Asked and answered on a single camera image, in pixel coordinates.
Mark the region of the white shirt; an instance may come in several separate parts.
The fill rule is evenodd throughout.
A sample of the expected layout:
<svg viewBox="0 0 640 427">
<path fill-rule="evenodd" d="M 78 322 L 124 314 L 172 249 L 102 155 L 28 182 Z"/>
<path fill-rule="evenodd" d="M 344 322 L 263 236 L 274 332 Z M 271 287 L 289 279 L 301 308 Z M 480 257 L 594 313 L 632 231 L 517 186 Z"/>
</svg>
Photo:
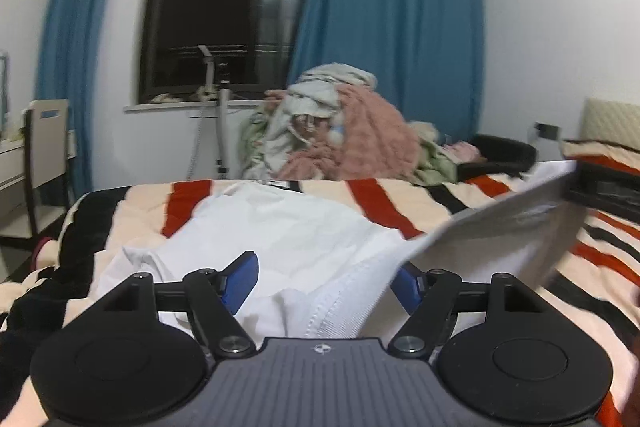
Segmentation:
<svg viewBox="0 0 640 427">
<path fill-rule="evenodd" d="M 175 232 L 155 233 L 131 199 L 116 209 L 96 256 L 92 297 L 137 272 L 177 282 L 224 269 L 245 251 L 258 280 L 238 312 L 267 337 L 390 340 L 406 312 L 390 290 L 402 262 L 487 282 L 508 272 L 530 287 L 548 277 L 584 222 L 567 202 L 565 161 L 523 178 L 414 185 L 392 179 L 216 182 Z"/>
</svg>

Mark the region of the striped fleece blanket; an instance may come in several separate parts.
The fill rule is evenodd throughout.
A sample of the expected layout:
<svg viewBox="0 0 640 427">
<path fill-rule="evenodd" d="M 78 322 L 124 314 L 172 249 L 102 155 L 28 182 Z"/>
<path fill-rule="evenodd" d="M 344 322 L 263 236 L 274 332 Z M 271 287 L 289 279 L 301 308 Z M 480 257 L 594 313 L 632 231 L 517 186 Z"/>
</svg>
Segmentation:
<svg viewBox="0 0 640 427">
<path fill-rule="evenodd" d="M 562 192 L 577 162 L 570 164 Z M 6 426 L 634 426 L 639 421 L 639 222 L 586 217 L 548 277 L 487 282 L 431 269 L 383 340 L 256 341 L 202 268 L 90 294 L 117 206 L 175 232 L 212 181 L 81 197 L 21 283 L 1 287 Z"/>
</svg>

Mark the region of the pile of laundry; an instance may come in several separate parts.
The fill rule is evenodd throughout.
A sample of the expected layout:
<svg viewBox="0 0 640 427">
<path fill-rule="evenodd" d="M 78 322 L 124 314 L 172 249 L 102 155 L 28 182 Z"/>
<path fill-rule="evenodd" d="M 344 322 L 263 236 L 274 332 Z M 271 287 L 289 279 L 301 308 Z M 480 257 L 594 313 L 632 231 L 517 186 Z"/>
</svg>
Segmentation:
<svg viewBox="0 0 640 427">
<path fill-rule="evenodd" d="M 485 160 L 469 142 L 442 142 L 429 122 L 405 121 L 375 88 L 370 72 L 333 63 L 266 92 L 241 132 L 243 178 L 381 178 L 430 186 L 456 183 L 461 166 Z"/>
</svg>

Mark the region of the white floor stand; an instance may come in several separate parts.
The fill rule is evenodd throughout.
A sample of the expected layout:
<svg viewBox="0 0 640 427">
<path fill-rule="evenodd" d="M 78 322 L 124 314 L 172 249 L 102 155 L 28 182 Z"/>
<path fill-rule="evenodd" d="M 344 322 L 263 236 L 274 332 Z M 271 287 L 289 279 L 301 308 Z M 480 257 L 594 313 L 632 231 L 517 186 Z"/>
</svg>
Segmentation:
<svg viewBox="0 0 640 427">
<path fill-rule="evenodd" d="M 186 179 L 188 181 L 195 179 L 198 153 L 200 153 L 204 139 L 204 121 L 208 112 L 212 112 L 212 116 L 216 120 L 214 161 L 217 178 L 227 179 L 229 174 L 228 117 L 229 102 L 231 100 L 228 63 L 225 60 L 217 60 L 213 52 L 205 44 L 199 44 L 198 50 L 203 55 L 202 62 L 206 71 L 204 84 L 196 91 L 200 102 L 200 113 L 198 113 L 198 127 L 196 127 Z"/>
</svg>

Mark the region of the black white chair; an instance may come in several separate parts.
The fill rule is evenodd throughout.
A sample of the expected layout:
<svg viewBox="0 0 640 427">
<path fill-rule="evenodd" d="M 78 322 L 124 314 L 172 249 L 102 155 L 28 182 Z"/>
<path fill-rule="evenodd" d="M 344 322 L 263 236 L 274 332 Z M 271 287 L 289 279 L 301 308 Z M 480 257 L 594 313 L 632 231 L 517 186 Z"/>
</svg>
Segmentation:
<svg viewBox="0 0 640 427">
<path fill-rule="evenodd" d="M 1 245 L 32 249 L 59 225 L 70 210 L 68 186 L 68 109 L 66 100 L 35 100 L 24 112 L 24 199 L 21 207 L 1 218 Z M 62 202 L 39 202 L 37 192 L 55 182 Z"/>
</svg>

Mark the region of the white dresser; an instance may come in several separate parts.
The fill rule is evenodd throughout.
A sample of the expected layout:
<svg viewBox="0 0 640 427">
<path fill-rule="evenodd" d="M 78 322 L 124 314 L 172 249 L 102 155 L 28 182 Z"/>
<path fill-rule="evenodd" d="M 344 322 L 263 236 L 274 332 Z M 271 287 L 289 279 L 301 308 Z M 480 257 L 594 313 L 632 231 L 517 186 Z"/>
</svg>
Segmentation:
<svg viewBox="0 0 640 427">
<path fill-rule="evenodd" d="M 1 218 L 24 204 L 24 144 L 22 141 L 2 141 L 0 153 Z"/>
</svg>

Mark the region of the right blue curtain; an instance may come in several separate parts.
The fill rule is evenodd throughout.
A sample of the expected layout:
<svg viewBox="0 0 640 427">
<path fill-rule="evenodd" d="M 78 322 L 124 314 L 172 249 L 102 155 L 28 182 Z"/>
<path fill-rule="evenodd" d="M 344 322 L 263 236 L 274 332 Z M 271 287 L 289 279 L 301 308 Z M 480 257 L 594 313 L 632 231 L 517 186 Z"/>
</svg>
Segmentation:
<svg viewBox="0 0 640 427">
<path fill-rule="evenodd" d="M 483 0 L 304 0 L 288 79 L 330 63 L 375 75 L 406 119 L 469 139 L 484 86 Z"/>
</svg>

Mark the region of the blue curtain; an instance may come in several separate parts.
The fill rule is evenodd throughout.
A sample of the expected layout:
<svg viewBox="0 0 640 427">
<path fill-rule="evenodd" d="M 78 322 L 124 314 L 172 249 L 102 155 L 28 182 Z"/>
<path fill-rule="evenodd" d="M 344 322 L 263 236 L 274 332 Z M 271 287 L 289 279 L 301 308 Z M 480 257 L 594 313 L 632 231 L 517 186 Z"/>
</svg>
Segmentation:
<svg viewBox="0 0 640 427">
<path fill-rule="evenodd" d="M 70 103 L 76 196 L 93 190 L 93 95 L 106 0 L 50 0 L 44 20 L 35 98 Z"/>
<path fill-rule="evenodd" d="M 484 86 L 483 0 L 304 0 L 288 79 L 330 63 L 375 75 L 406 119 L 469 139 Z"/>
</svg>

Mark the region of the dark window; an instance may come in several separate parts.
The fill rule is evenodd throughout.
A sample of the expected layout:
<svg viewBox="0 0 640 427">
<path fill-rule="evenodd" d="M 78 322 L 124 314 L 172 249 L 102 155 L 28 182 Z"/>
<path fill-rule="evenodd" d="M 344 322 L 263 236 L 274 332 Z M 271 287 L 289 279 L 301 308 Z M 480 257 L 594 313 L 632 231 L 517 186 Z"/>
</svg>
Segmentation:
<svg viewBox="0 0 640 427">
<path fill-rule="evenodd" d="M 303 0 L 146 0 L 138 99 L 193 101 L 205 57 L 244 100 L 288 81 Z"/>
</svg>

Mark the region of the left blue curtain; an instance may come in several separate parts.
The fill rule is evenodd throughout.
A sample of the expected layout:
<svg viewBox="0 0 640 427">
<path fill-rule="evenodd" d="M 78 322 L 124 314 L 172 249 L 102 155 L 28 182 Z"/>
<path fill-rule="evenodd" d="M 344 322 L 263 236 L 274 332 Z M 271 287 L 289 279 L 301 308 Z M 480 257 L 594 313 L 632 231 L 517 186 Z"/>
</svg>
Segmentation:
<svg viewBox="0 0 640 427">
<path fill-rule="evenodd" d="M 93 95 L 106 0 L 50 0 L 44 20 L 35 98 L 70 103 L 76 196 L 93 190 Z"/>
</svg>

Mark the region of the wall power socket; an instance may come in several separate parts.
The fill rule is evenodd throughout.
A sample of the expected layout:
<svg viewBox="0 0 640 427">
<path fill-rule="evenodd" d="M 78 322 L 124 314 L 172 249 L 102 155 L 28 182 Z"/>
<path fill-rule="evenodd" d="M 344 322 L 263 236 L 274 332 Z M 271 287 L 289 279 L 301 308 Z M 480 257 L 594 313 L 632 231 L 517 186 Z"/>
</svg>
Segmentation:
<svg viewBox="0 0 640 427">
<path fill-rule="evenodd" d="M 534 124 L 535 135 L 538 139 L 558 141 L 561 129 L 553 124 L 543 124 L 542 122 L 536 122 Z"/>
</svg>

